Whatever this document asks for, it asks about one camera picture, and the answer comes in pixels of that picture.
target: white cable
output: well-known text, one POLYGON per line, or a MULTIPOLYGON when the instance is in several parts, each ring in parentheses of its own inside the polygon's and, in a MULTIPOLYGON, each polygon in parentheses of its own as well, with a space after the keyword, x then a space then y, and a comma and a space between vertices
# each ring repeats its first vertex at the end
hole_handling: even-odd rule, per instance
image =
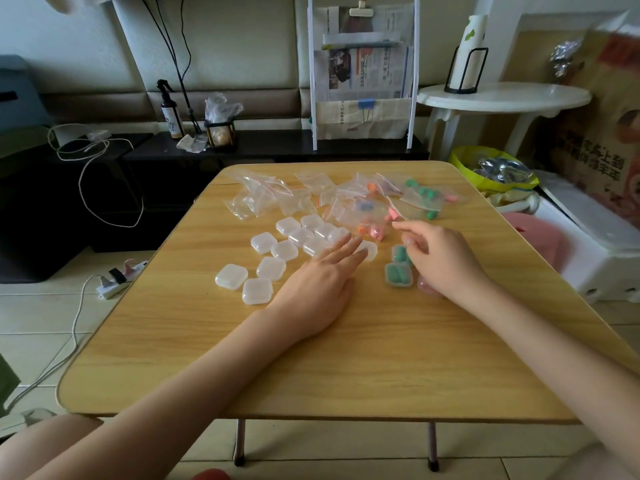
MULTIPOLYGON (((84 170, 86 170, 87 166, 89 165, 89 163, 91 163, 92 161, 94 161, 96 158, 103 156, 103 154, 105 154, 107 152, 107 150, 109 149, 109 144, 112 141, 126 141, 131 149, 133 150, 133 143, 130 142, 130 140, 126 139, 126 138, 107 138, 107 139, 101 139, 100 141, 93 141, 89 144, 87 144, 86 146, 79 148, 78 150, 73 150, 71 152, 62 152, 60 151, 61 146, 59 146, 58 148, 56 148, 55 146, 53 146, 53 142, 51 140, 51 133, 53 133, 53 131, 55 131, 55 129, 57 128, 62 128, 64 126, 82 126, 84 128, 88 127, 82 123, 65 123, 63 125, 57 125, 57 126, 52 126, 51 128, 49 128, 49 131, 47 132, 47 142, 49 144, 50 147, 53 148, 53 150, 56 152, 56 155, 58 156, 58 158, 64 162, 68 162, 68 161, 84 161, 87 160, 87 162, 84 164, 84 167, 82 168, 82 171, 80 172, 80 178, 78 178, 78 191, 80 192, 80 199, 82 199, 82 203, 84 205, 84 208, 87 209, 89 211, 89 213, 95 217, 96 219, 100 220, 101 222, 104 222, 105 224, 108 224, 110 226, 114 226, 114 227, 123 227, 125 229, 132 229, 133 227, 137 226, 140 222, 140 219, 142 218, 142 214, 145 211, 145 199, 144 197, 140 197, 140 201, 141 201, 141 209, 140 209, 140 215, 138 216, 138 220, 136 220, 136 223, 133 224, 132 226, 125 226, 122 224, 114 224, 112 222, 108 222, 106 220, 104 220, 102 217, 100 217, 98 214, 96 214, 94 211, 92 211, 91 209, 89 209, 89 206, 86 204, 86 201, 84 199, 84 195, 82 193, 82 177, 84 176, 84 170), (86 157, 79 157, 79 158, 62 158, 62 156, 60 155, 72 155, 74 153, 78 153, 78 152, 83 152, 86 153, 89 150, 91 150, 92 148, 96 147, 99 144, 103 144, 104 148, 101 149, 99 152, 94 153, 92 155, 86 156, 86 157)), ((85 141, 84 139, 81 138, 75 138, 71 141, 85 141)))
POLYGON ((38 386, 38 384, 40 384, 44 379, 48 378, 50 375, 53 374, 53 372, 57 371, 62 365, 64 365, 65 363, 68 362, 68 360, 73 357, 73 355, 77 352, 78 350, 78 339, 77 339, 77 334, 76 334, 76 327, 77 327, 77 323, 78 323, 78 317, 80 316, 80 312, 82 311, 82 304, 83 304, 83 299, 84 299, 84 290, 86 289, 87 284, 89 283, 89 281, 92 278, 99 278, 100 274, 92 274, 91 276, 89 276, 87 278, 87 280, 84 282, 84 285, 82 285, 82 289, 80 290, 80 304, 78 305, 78 311, 76 312, 76 316, 74 317, 74 322, 71 325, 71 337, 74 339, 74 348, 73 350, 71 350, 71 352, 69 352, 69 354, 64 357, 64 359, 60 360, 58 363, 47 367, 44 371, 42 371, 42 373, 38 376, 38 378, 36 380, 34 380, 34 382, 30 385, 28 385, 26 387, 25 390, 23 390, 20 394, 18 394, 17 396, 15 396, 12 401, 9 403, 9 405, 6 407, 6 412, 9 413, 13 407, 18 403, 18 401, 20 401, 25 395, 27 395, 30 391, 32 391, 32 389, 34 389, 35 387, 38 386))

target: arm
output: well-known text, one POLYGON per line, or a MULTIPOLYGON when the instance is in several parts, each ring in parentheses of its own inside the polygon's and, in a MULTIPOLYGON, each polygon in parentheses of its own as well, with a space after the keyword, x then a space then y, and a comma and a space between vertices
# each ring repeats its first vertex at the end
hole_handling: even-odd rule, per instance
POLYGON ((263 368, 327 326, 346 306, 367 256, 345 237, 291 276, 209 352, 80 440, 31 479, 163 479, 220 411, 263 368))
POLYGON ((640 478, 640 378, 492 281, 459 232, 424 222, 394 226, 408 232, 408 254, 429 284, 496 332, 640 478))

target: tiled floor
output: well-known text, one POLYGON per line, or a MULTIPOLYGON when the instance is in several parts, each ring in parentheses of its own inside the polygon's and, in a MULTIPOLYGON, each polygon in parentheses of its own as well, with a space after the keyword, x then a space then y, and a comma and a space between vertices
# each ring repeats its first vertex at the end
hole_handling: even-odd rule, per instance
MULTIPOLYGON (((22 380, 18 394, 71 350, 70 329, 80 288, 91 274, 106 273, 124 259, 151 251, 94 254, 85 250, 52 279, 32 285, 0 285, 0 351, 22 380)), ((117 303, 89 286, 78 322, 84 343, 117 303)), ((599 303, 596 311, 640 353, 640 305, 599 303)), ((62 370, 28 393, 16 410, 45 407, 62 413, 55 385, 62 370)), ((563 459, 593 441, 581 426, 439 424, 442 472, 426 464, 426 427, 420 423, 248 421, 244 468, 230 462, 235 422, 217 420, 192 446, 171 480, 206 468, 235 479, 457 479, 543 480, 563 459)))

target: spray bottle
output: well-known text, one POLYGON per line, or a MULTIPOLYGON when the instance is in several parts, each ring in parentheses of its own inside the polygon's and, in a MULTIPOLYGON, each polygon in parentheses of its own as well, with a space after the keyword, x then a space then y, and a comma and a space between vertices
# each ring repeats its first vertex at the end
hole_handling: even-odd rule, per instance
POLYGON ((162 108, 166 124, 169 127, 169 133, 171 133, 173 139, 181 139, 184 137, 185 132, 182 126, 182 120, 178 114, 178 104, 169 96, 169 91, 173 92, 173 89, 164 79, 158 79, 157 88, 160 89, 162 93, 162 104, 160 104, 160 107, 162 108))

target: aluminum foil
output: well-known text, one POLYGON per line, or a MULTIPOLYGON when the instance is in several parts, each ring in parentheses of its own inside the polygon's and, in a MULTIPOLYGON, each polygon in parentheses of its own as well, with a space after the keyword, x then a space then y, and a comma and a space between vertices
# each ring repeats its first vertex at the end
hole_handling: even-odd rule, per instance
POLYGON ((533 172, 523 163, 507 158, 481 158, 475 173, 501 184, 524 184, 533 176, 533 172))
POLYGON ((551 53, 549 63, 551 65, 552 82, 560 82, 569 71, 575 51, 580 48, 582 40, 567 40, 557 45, 551 53))

